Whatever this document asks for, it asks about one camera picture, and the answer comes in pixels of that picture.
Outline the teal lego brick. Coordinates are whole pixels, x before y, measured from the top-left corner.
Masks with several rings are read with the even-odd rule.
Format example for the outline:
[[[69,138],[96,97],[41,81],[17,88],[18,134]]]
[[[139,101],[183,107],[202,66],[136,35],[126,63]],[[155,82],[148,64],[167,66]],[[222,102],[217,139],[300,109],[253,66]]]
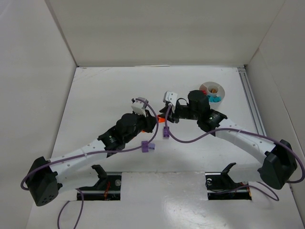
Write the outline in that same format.
[[[208,100],[210,103],[219,103],[222,100],[222,98],[220,96],[213,97],[213,96],[208,95],[207,97],[208,97]]]

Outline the orange transparent lego piece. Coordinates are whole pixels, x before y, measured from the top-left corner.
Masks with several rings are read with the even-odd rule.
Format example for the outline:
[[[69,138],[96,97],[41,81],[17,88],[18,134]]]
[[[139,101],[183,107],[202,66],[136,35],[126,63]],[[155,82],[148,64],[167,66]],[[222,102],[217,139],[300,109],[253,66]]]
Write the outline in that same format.
[[[159,122],[159,123],[164,123],[164,122],[165,122],[165,118],[160,117],[160,116],[158,115],[158,122]]]

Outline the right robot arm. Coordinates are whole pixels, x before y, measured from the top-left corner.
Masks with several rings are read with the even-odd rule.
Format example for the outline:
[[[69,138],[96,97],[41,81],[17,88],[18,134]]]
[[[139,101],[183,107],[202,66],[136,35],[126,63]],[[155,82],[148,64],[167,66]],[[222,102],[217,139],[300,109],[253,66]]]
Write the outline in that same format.
[[[200,90],[190,91],[185,105],[170,91],[165,92],[163,102],[165,107],[160,112],[166,122],[195,120],[206,134],[226,140],[256,159],[251,165],[230,163],[220,174],[231,183],[264,182],[280,190],[300,164],[287,141],[275,141],[243,130],[226,115],[212,109],[207,95]]]

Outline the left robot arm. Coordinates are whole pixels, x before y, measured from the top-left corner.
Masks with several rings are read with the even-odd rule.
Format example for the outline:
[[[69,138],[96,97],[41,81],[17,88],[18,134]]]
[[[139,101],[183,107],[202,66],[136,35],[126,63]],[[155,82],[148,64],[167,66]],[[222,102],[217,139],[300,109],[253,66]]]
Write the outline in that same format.
[[[127,143],[141,132],[152,133],[157,125],[157,116],[148,110],[143,115],[127,113],[86,146],[49,160],[37,158],[24,181],[36,206],[50,203],[65,191],[82,187],[102,188],[108,175],[98,162],[126,152]]]

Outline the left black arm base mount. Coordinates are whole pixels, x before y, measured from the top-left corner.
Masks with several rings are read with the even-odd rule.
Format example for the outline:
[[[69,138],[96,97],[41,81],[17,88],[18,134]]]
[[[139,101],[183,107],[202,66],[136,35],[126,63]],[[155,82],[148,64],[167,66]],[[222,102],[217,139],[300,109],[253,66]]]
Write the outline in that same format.
[[[86,201],[121,200],[122,172],[107,173],[100,165],[91,166],[97,181],[91,186],[80,187]]]

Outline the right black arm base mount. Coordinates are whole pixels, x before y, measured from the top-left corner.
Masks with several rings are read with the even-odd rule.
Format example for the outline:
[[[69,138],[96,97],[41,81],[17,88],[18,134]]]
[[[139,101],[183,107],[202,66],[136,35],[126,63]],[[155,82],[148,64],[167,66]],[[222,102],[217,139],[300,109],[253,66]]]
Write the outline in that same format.
[[[230,163],[221,172],[205,173],[208,200],[252,200],[250,188],[235,183],[228,175],[235,165]]]

